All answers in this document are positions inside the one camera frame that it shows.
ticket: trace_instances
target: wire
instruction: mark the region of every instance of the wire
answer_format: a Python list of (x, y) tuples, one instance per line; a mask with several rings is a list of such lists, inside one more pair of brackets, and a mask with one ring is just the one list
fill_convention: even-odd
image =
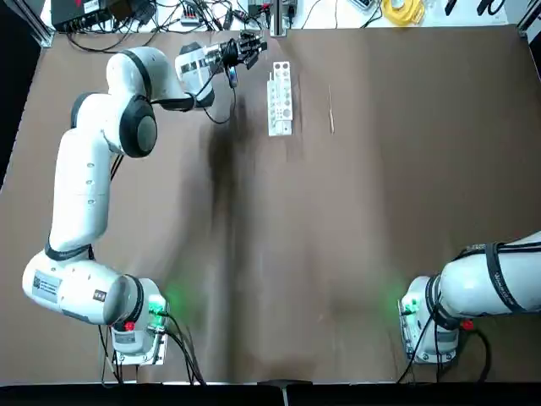
[[(178, 330), (179, 330), (179, 333), (180, 333), (181, 337), (183, 337), (182, 332), (180, 331), (180, 329), (178, 329)], [(190, 356), (188, 350), (186, 349), (186, 346), (184, 345), (184, 341), (182, 339), (178, 338), (173, 332), (166, 331), (166, 334), (173, 339), (173, 341), (178, 345), (178, 347), (183, 352), (184, 362), (186, 364), (186, 368), (187, 368), (187, 372), (188, 372), (188, 379), (190, 381), (190, 384), (191, 385), (194, 384), (193, 377), (195, 377), (195, 379), (197, 379), (197, 382), (200, 385), (206, 385), (206, 382), (203, 379), (203, 376), (201, 375), (201, 373), (199, 371), (199, 367), (196, 367), (194, 365), (194, 361), (192, 360), (192, 357)]]
[(115, 158), (115, 161), (112, 163), (111, 166), (111, 181), (115, 178), (115, 175), (117, 174), (118, 168), (120, 167), (120, 164), (124, 160), (124, 155), (117, 155)]
[(117, 53), (117, 52), (116, 51), (111, 51), (111, 50), (113, 48), (115, 48), (115, 47), (118, 47), (120, 44), (123, 43), (123, 41), (128, 37), (130, 29), (131, 29), (131, 25), (130, 25), (130, 28), (128, 29), (128, 31), (126, 33), (124, 33), (123, 36), (120, 38), (120, 40), (118, 40), (114, 44), (110, 45), (109, 47), (105, 47), (105, 48), (90, 48), (90, 47), (82, 46), (72, 38), (71, 33), (66, 33), (66, 37), (68, 38), (68, 41), (72, 46), (77, 47), (78, 49), (80, 49), (82, 51), (95, 52), (95, 53), (111, 53), (111, 54), (113, 54), (113, 53)]
[(175, 327), (177, 328), (178, 335), (180, 336), (181, 341), (183, 343), (188, 343), (189, 352), (190, 352), (191, 361), (192, 361), (193, 375), (195, 376), (197, 374), (196, 377), (198, 378), (199, 383), (202, 382), (202, 384), (204, 385), (205, 380), (203, 379), (203, 375), (201, 374), (201, 370), (199, 368), (199, 363), (197, 362), (197, 357), (195, 356), (194, 338), (192, 337), (192, 333), (190, 332), (188, 326), (184, 325), (184, 327), (186, 328), (186, 331), (188, 333), (188, 337), (186, 337), (183, 334), (183, 331), (181, 330), (180, 326), (178, 325), (177, 320), (170, 314), (167, 314), (167, 317), (172, 320)]
[(338, 28), (338, 0), (335, 3), (335, 29)]
[[(374, 12), (372, 13), (372, 15), (370, 16), (370, 18), (366, 21), (366, 23), (364, 23), (363, 25), (361, 25), (360, 28), (366, 28), (368, 27), (370, 24), (372, 24), (373, 22), (377, 21), (378, 19), (382, 19), (383, 18), (383, 10), (381, 9), (381, 4), (383, 3), (383, 0), (380, 0), (380, 2), (378, 3), (378, 7), (376, 8), (376, 10), (374, 10)], [(375, 14), (377, 12), (380, 12), (380, 15), (378, 15), (377, 17), (375, 17)]]
[(492, 10), (492, 4), (494, 3), (494, 0), (492, 2), (490, 2), (489, 4), (489, 9), (487, 10), (489, 15), (496, 15), (502, 7), (504, 7), (504, 4), (505, 4), (505, 0), (501, 0), (501, 3), (500, 5), (498, 6), (498, 8), (496, 10)]
[[(109, 334), (106, 335), (106, 338), (104, 340), (103, 339), (103, 332), (101, 331), (101, 326), (98, 326), (98, 330), (100, 332), (101, 346), (103, 347), (103, 365), (101, 366), (101, 384), (102, 384), (102, 386), (106, 387), (104, 379), (105, 379), (105, 364), (106, 364), (106, 361), (109, 358), (109, 353), (107, 352), (107, 344), (108, 344), (108, 341), (109, 341)], [(120, 376), (118, 375), (118, 373), (115, 373), (115, 371), (113, 371), (112, 374), (115, 376), (118, 383), (122, 383), (122, 380), (121, 380)]]
[(484, 366), (483, 366), (483, 369), (481, 370), (481, 373), (479, 374), (477, 383), (485, 382), (492, 368), (492, 349), (490, 347), (489, 339), (479, 329), (466, 330), (463, 327), (461, 327), (461, 332), (462, 332), (461, 337), (463, 337), (463, 340), (461, 340), (462, 342), (459, 342), (458, 344), (458, 348), (456, 349), (456, 357), (453, 360), (454, 362), (453, 364), (449, 364), (447, 367), (442, 368), (442, 371), (440, 373), (440, 379), (456, 365), (456, 362), (460, 359), (460, 357), (462, 356), (462, 352), (464, 348), (466, 347), (467, 340), (472, 335), (477, 335), (483, 342), (483, 346), (484, 346)]
[(423, 336), (426, 333), (426, 330), (428, 329), (430, 322), (434, 318), (436, 311), (438, 310), (438, 306), (440, 305), (440, 298), (441, 298), (441, 294), (438, 296), (438, 300), (436, 301), (434, 308), (430, 312), (429, 319), (424, 324), (423, 330), (421, 331), (421, 335), (419, 336), (419, 340), (417, 341), (417, 345), (415, 346), (415, 349), (413, 350), (412, 358), (407, 363), (406, 369), (404, 370), (404, 372), (402, 372), (402, 375), (400, 375), (400, 378), (398, 378), (396, 383), (402, 382), (404, 378), (406, 377), (407, 373), (409, 372), (409, 370), (412, 368), (413, 361), (415, 360), (415, 354), (417, 353), (419, 346), (421, 345), (421, 342), (423, 341)]
[(226, 118), (225, 120), (223, 121), (218, 121), (216, 120), (215, 118), (213, 118), (209, 112), (206, 110), (206, 108), (203, 107), (203, 111), (205, 112), (206, 114), (206, 117), (209, 118), (209, 120), (214, 123), (214, 124), (225, 124), (227, 123), (230, 119), (231, 119), (231, 116), (235, 113), (235, 107), (237, 106), (237, 92), (235, 91), (235, 88), (232, 87), (231, 90), (233, 91), (233, 109), (231, 110), (231, 112), (229, 113), (229, 117)]
[(317, 3), (319, 3), (321, 0), (316, 0), (314, 4), (312, 4), (312, 7), (310, 8), (310, 10), (308, 11), (308, 15), (306, 16), (306, 20), (304, 21), (304, 24), (303, 26), (301, 27), (301, 30), (304, 29), (304, 26), (306, 25), (306, 23), (308, 23), (308, 19), (310, 18), (310, 15), (312, 14), (312, 10), (314, 10), (314, 7), (316, 6)]
[(436, 383), (440, 382), (441, 361), (440, 349), (438, 348), (438, 323), (434, 320), (434, 345), (436, 347)]

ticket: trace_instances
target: label sticker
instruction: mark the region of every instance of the label sticker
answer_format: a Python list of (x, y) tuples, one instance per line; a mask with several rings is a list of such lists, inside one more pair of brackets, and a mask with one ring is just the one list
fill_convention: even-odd
[(94, 296), (92, 297), (92, 299), (97, 300), (98, 302), (105, 302), (106, 297), (107, 297), (107, 292), (103, 292), (102, 290), (96, 289), (94, 291)]
[(135, 343), (135, 333), (134, 332), (125, 332), (125, 333), (115, 332), (115, 341), (119, 344)]
[(100, 8), (100, 1), (99, 0), (91, 0), (89, 2), (85, 3), (85, 13), (92, 13), (93, 11), (96, 11), (98, 8)]
[(73, 311), (69, 311), (69, 310), (65, 310), (65, 309), (62, 309), (62, 312), (65, 315), (69, 316), (69, 317), (73, 317), (74, 319), (90, 323), (89, 318), (87, 316), (85, 316), (85, 315), (78, 315), (77, 313), (74, 313)]
[(52, 277), (41, 271), (36, 271), (32, 283), (32, 294), (38, 298), (57, 303), (60, 283), (62, 283), (62, 279), (59, 277)]

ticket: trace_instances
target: green led light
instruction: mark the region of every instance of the green led light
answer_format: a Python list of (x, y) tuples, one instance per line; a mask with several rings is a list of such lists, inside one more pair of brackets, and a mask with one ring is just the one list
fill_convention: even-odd
[(165, 326), (164, 317), (162, 315), (158, 315), (158, 313), (165, 313), (167, 311), (166, 306), (166, 300), (159, 294), (152, 294), (149, 296), (149, 313), (151, 314), (149, 317), (150, 326)]

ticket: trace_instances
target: black floor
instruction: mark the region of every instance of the black floor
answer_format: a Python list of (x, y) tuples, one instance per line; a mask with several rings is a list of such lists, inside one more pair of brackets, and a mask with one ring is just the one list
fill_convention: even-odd
[(0, 133), (0, 188), (8, 166), (26, 97), (36, 70), (40, 47), (30, 35), (30, 28), (3, 1), (0, 1), (0, 80), (3, 111)]

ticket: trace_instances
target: metal frame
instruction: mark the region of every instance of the metal frame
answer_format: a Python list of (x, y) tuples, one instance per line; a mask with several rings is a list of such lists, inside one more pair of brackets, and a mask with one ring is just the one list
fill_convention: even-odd
[(8, 6), (26, 20), (30, 26), (32, 36), (42, 48), (51, 47), (54, 30), (51, 30), (41, 21), (41, 18), (32, 11), (25, 0), (11, 0), (8, 2)]

